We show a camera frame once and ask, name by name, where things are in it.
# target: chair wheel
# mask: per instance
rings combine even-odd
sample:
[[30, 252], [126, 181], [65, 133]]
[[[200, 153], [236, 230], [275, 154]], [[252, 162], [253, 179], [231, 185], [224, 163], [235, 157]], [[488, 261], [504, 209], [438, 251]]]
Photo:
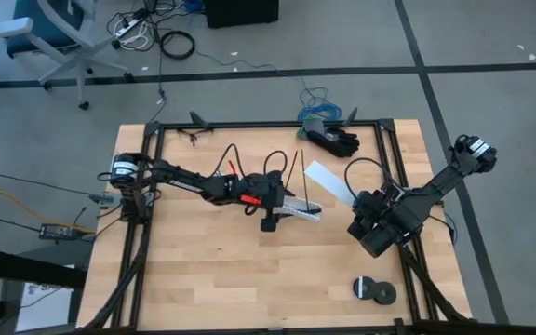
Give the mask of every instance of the chair wheel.
[[134, 79], [134, 75], [131, 74], [131, 73], [124, 73], [123, 77], [126, 78], [126, 81], [128, 83], [135, 83], [136, 82], [136, 79]]

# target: black tape line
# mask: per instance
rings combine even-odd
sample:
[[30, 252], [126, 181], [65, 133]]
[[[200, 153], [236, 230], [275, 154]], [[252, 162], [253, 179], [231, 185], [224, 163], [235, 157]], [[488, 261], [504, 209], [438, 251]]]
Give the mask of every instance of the black tape line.
[[[446, 150], [450, 147], [451, 141], [448, 134], [448, 129], [444, 123], [444, 118], [442, 117], [439, 104], [437, 103], [436, 94], [434, 93], [434, 88], [429, 79], [427, 73], [427, 68], [423, 63], [423, 58], [421, 51], [419, 50], [419, 45], [417, 43], [417, 38], [415, 33], [410, 25], [409, 15], [405, 9], [405, 5], [402, 0], [395, 0], [396, 11], [398, 12], [398, 17], [402, 24], [403, 31], [407, 37], [407, 43], [409, 44], [410, 54], [415, 62], [415, 67], [417, 68], [417, 74], [422, 84], [423, 93], [427, 104], [429, 106], [432, 118], [434, 119], [435, 130], [437, 131], [437, 136], [442, 143], [444, 150], [444, 155], [446, 160], [450, 162], [451, 156], [449, 151]], [[495, 321], [499, 324], [508, 324], [508, 314], [506, 313], [505, 307], [503, 305], [502, 295], [500, 294], [500, 289], [498, 283], [495, 279], [495, 274], [491, 267], [491, 262], [489, 261], [489, 255], [483, 243], [483, 236], [481, 230], [479, 229], [478, 222], [476, 220], [475, 210], [473, 209], [473, 204], [471, 202], [471, 197], [466, 189], [466, 186], [463, 182], [456, 187], [456, 193], [458, 194], [459, 200], [461, 202], [462, 214], [471, 236], [471, 243], [473, 244], [473, 249], [475, 250], [476, 261], [483, 278], [483, 285], [488, 294], [489, 305], [491, 306], [491, 311]]]

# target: yellow cable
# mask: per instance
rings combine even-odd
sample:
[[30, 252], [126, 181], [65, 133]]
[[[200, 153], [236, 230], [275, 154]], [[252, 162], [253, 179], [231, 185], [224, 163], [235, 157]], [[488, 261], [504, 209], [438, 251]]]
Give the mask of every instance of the yellow cable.
[[61, 222], [61, 221], [57, 221], [57, 220], [53, 220], [53, 219], [48, 219], [48, 218], [45, 218], [45, 217], [42, 217], [40, 215], [38, 215], [36, 212], [34, 212], [32, 209], [28, 208], [28, 206], [24, 205], [23, 202], [21, 202], [17, 197], [15, 197], [14, 195], [12, 194], [8, 194], [2, 190], [0, 190], [0, 195], [6, 197], [6, 198], [9, 198], [10, 200], [13, 200], [16, 204], [18, 204], [21, 208], [23, 208], [24, 210], [26, 210], [28, 213], [30, 213], [32, 216], [34, 216], [35, 218], [37, 218], [38, 220], [40, 221], [44, 221], [44, 222], [48, 222], [48, 223], [54, 223], [54, 224], [58, 224], [60, 226], [63, 226], [63, 227], [68, 227], [68, 228], [72, 228], [72, 229], [75, 229], [77, 231], [80, 231], [80, 232], [84, 232], [84, 233], [88, 233], [88, 234], [95, 234], [96, 232], [95, 231], [92, 231], [92, 230], [89, 230], [87, 228], [82, 228], [82, 227], [79, 227], [79, 226], [75, 226], [75, 225], [72, 225], [70, 223], [64, 223], [64, 222]]

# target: white label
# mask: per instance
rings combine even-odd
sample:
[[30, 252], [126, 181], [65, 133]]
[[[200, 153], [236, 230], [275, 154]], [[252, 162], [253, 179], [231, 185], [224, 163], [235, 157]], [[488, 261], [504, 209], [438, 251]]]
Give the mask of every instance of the white label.
[[180, 181], [169, 181], [168, 183], [171, 184], [171, 185], [175, 185], [177, 187], [181, 187], [181, 188], [186, 189], [186, 190], [190, 190], [190, 191], [194, 191], [194, 192], [198, 192], [198, 193], [202, 192], [201, 188], [197, 188], [197, 187], [194, 187], [192, 185], [182, 183]]
[[363, 277], [359, 277], [359, 285], [357, 285], [357, 293], [359, 299], [363, 298]]
[[481, 144], [483, 144], [483, 141], [481, 139], [477, 140], [475, 143], [473, 143], [470, 147], [471, 151], [475, 151], [478, 147], [481, 146]]
[[118, 175], [128, 175], [130, 173], [132, 173], [134, 171], [130, 170], [130, 169], [126, 169], [126, 168], [118, 168], [116, 171], [115, 171], [115, 174], [118, 174]]
[[485, 153], [487, 150], [489, 149], [489, 145], [487, 143], [481, 145], [479, 147], [479, 149], [477, 149], [474, 153], [473, 153], [473, 157], [474, 158], [477, 158], [479, 156], [481, 156], [483, 153]]
[[138, 171], [138, 166], [129, 162], [115, 162], [113, 168], [117, 168], [115, 174], [130, 174]]

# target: wooden table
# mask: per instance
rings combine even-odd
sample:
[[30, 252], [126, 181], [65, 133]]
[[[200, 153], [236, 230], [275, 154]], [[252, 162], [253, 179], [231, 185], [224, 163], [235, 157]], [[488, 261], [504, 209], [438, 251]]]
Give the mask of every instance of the wooden table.
[[[409, 183], [423, 185], [433, 174], [419, 123], [395, 120], [395, 127]], [[350, 159], [336, 158], [296, 139], [296, 130], [217, 129], [199, 135], [195, 147], [187, 136], [167, 131], [163, 158], [204, 175], [214, 169], [226, 146], [234, 142], [243, 169], [250, 173], [261, 172], [266, 155], [277, 149], [288, 154], [290, 168], [295, 151], [303, 149], [306, 166], [316, 160], [342, 177]], [[361, 141], [354, 157], [378, 159], [373, 127], [353, 127], [349, 131]], [[139, 152], [142, 132], [143, 125], [122, 126], [114, 153]], [[395, 171], [391, 152], [387, 150]], [[235, 161], [233, 154], [227, 157]], [[282, 160], [275, 156], [269, 169], [281, 167]], [[221, 170], [230, 173], [226, 161]], [[349, 177], [356, 192], [373, 191], [382, 184], [380, 169], [366, 163], [353, 166]], [[304, 197], [299, 157], [288, 188]], [[321, 222], [287, 218], [278, 224], [275, 233], [260, 231], [261, 210], [249, 217], [240, 206], [215, 207], [197, 194], [176, 187], [159, 185], [159, 189], [163, 195], [154, 205], [139, 330], [389, 326], [398, 317], [411, 323], [397, 249], [389, 248], [380, 258], [371, 258], [346, 232], [354, 217], [351, 209], [314, 181], [307, 180], [308, 197], [324, 206]], [[432, 215], [444, 218], [441, 208], [434, 208]], [[99, 229], [115, 218], [110, 215], [100, 220]], [[117, 223], [97, 238], [79, 326], [94, 317], [113, 290], [125, 236], [126, 225]], [[470, 315], [447, 227], [429, 220], [422, 241], [431, 277], [459, 312]], [[357, 299], [351, 285], [360, 275], [393, 283], [396, 302], [382, 306]], [[421, 292], [416, 278], [415, 282]], [[132, 293], [127, 292], [124, 311], [129, 310]], [[425, 315], [424, 298], [418, 295]]]

